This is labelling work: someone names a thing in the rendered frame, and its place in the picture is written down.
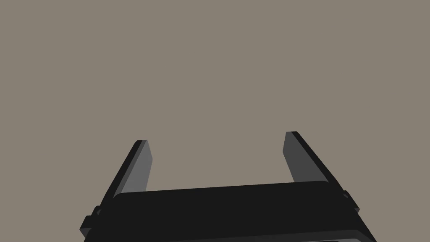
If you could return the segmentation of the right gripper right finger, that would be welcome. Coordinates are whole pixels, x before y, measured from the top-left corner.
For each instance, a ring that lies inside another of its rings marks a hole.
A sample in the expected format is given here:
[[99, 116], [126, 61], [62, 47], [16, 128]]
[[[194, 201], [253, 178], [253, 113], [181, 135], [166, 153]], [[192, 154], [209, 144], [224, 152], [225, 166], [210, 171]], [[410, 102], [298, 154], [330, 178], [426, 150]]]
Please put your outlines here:
[[285, 133], [282, 152], [294, 182], [327, 182], [336, 190], [343, 191], [338, 180], [299, 132]]

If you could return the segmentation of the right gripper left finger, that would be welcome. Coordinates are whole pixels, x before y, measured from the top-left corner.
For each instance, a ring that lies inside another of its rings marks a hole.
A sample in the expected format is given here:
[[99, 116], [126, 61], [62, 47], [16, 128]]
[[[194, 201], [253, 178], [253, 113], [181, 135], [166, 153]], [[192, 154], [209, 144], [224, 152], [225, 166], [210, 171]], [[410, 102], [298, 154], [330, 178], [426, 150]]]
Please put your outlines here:
[[100, 206], [107, 205], [118, 194], [146, 191], [152, 160], [148, 140], [137, 140], [107, 189]]

